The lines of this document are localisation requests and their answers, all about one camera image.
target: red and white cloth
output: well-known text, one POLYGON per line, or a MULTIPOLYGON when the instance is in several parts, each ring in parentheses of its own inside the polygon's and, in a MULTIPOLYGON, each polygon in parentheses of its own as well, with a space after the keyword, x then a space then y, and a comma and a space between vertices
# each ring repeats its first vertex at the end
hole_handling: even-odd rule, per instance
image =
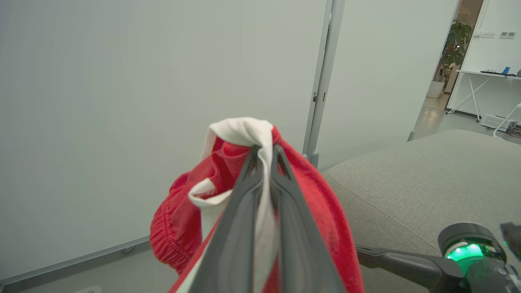
MULTIPOLYGON (((187 292, 216 223, 241 171, 250 147, 261 146, 264 176, 269 178, 272 147, 284 149, 349 293, 362 293, 362 274, 348 221, 336 195, 322 175, 265 120, 231 118, 210 125, 199 164, 181 175, 159 206, 151 225, 154 254, 173 267, 179 279, 169 292, 187 292)), ((255 226, 255 292, 279 292, 276 224, 269 198, 269 180, 263 181, 255 226)))

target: gray fabric surface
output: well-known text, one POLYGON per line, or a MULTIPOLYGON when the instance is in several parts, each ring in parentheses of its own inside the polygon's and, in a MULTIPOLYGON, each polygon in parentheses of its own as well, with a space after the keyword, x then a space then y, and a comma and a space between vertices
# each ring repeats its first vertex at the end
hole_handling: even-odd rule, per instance
MULTIPOLYGON (((360 245, 440 255, 438 233, 451 224, 482 224, 501 243, 500 223, 521 224, 521 145, 474 132, 449 130, 355 157, 324 177, 360 245)), ((426 291, 380 269, 362 273, 366 292, 426 291)))

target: white folding table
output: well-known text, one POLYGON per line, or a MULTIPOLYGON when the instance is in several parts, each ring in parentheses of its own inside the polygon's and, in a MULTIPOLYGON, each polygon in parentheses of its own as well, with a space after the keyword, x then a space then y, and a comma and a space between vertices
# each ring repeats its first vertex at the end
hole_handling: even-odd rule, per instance
POLYGON ((466 98, 464 98, 452 110, 448 111, 447 114, 454 113, 459 107, 461 107, 461 105, 463 105, 468 99, 470 99, 470 97, 472 97, 474 99, 474 105, 476 107, 476 116, 478 117, 478 121, 481 120, 481 107, 479 106, 479 98, 478 98, 478 94, 477 94, 477 91, 479 89, 481 89, 492 77, 510 78, 510 79, 521 80, 521 77, 516 77, 516 76, 505 76, 505 75, 499 75, 499 74, 488 74, 488 73, 483 73, 483 72, 475 72, 475 71, 467 71, 467 70, 458 70, 457 72, 468 74, 468 82, 470 83, 470 90, 472 91, 472 93, 469 94, 466 98), (472 78, 471 78, 472 75, 488 76, 489 78, 487 78, 478 87, 475 87, 474 84, 472 83, 472 78))

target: white fabric trim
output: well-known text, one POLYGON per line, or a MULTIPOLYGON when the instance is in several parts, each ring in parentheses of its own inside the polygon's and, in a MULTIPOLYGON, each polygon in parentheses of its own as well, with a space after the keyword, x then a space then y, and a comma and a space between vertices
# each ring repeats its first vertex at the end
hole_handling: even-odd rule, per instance
MULTIPOLYGON (((263 164, 263 177, 270 178, 270 165, 273 157, 272 130, 273 125, 268 121, 257 120, 249 117, 229 118, 211 124, 206 134, 206 140, 200 161, 204 160, 212 153, 217 137, 224 141, 246 147, 259 145, 261 148, 259 149, 258 157, 263 164)), ((231 194, 231 190, 229 190, 206 200, 197 196, 199 194, 211 193, 213 190, 215 190, 214 184, 209 178, 206 178, 196 184, 188 194, 190 200, 201 208, 201 230, 203 240, 208 236, 209 232, 217 222, 219 216, 224 210, 227 199, 231 194)), ((269 180, 264 180, 255 224, 255 293, 262 292, 264 283, 273 267, 276 252, 277 240, 275 216, 271 206, 269 180)), ((195 272, 199 269, 201 258, 197 261, 196 265, 184 280, 183 284, 181 284, 177 292, 186 292, 189 290, 195 272)))

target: potted plant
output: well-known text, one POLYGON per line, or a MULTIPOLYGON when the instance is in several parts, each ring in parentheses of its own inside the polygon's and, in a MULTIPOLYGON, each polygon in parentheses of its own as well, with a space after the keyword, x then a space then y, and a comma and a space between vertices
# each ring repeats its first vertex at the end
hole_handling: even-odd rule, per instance
POLYGON ((465 53, 467 53, 468 44, 470 38, 472 38, 473 31, 474 27, 468 21, 464 19, 456 19, 453 21, 451 30, 449 31, 449 36, 445 42, 443 54, 441 55, 438 67, 436 68, 434 80, 430 84, 427 96, 440 96, 441 91, 443 91, 443 88, 445 87, 445 82, 448 80, 448 77, 446 76, 447 70, 452 70, 454 66, 463 63, 463 58, 465 57, 465 53))

